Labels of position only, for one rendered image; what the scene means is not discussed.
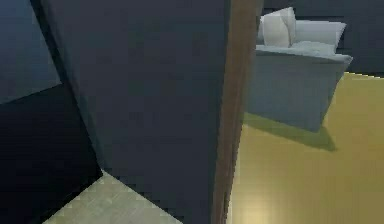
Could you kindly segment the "pale blue bed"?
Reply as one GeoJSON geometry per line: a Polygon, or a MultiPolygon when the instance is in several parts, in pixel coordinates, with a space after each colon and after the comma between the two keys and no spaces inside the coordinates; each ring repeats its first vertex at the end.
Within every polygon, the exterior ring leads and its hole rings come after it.
{"type": "Polygon", "coordinates": [[[316,132],[353,58],[327,49],[258,45],[246,111],[316,132]]]}

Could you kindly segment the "white flat pillow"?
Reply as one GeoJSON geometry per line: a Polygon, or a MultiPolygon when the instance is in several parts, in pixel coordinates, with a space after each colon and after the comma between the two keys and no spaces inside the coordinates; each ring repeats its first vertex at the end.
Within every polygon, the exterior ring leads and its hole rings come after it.
{"type": "Polygon", "coordinates": [[[320,42],[337,49],[345,28],[342,22],[297,20],[294,42],[320,42]]]}

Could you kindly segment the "white upright pillow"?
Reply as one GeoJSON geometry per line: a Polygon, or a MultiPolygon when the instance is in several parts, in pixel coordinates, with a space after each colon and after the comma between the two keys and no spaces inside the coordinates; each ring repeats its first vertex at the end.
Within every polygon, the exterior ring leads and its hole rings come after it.
{"type": "Polygon", "coordinates": [[[266,46],[289,48],[296,35],[296,17],[292,7],[265,14],[261,17],[261,28],[266,46]]]}

